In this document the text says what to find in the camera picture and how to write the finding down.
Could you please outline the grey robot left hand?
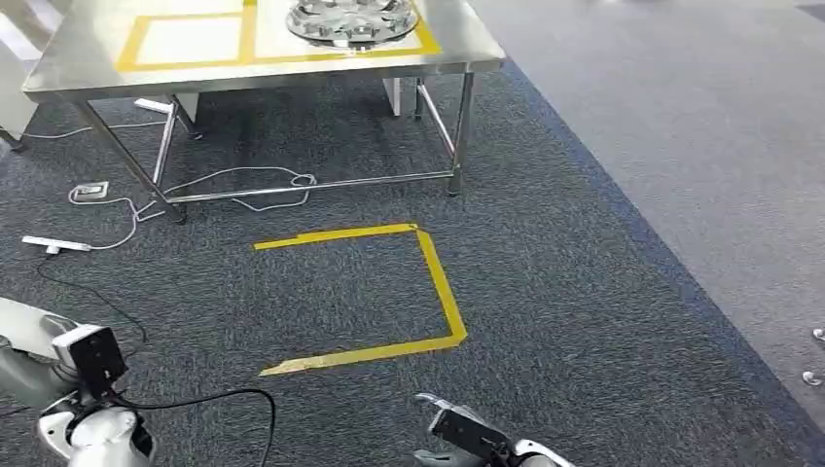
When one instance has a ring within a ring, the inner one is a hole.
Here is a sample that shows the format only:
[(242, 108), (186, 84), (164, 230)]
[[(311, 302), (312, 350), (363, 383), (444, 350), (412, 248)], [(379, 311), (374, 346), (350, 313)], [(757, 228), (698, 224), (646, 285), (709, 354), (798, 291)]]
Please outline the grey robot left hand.
[(10, 299), (1, 300), (1, 387), (43, 411), (79, 387), (75, 362), (53, 340), (75, 330), (66, 317)]

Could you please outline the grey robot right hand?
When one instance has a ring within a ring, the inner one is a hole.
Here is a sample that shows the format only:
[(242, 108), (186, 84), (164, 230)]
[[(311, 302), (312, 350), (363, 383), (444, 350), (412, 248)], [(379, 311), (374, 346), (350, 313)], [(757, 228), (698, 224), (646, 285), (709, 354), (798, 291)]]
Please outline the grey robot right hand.
[(418, 449), (412, 453), (412, 457), (423, 467), (467, 467), (477, 466), (481, 462), (478, 457), (463, 449), (440, 452)]

